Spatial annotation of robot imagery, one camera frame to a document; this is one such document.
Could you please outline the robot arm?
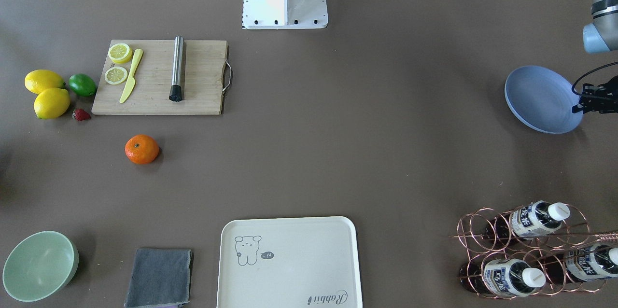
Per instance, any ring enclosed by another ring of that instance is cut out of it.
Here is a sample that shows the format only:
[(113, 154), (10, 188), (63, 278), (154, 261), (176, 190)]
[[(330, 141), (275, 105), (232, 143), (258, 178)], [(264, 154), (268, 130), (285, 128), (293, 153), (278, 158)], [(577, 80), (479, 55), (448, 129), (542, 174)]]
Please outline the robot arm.
[(584, 49), (589, 54), (618, 49), (618, 0), (593, 0), (593, 20), (583, 27)]

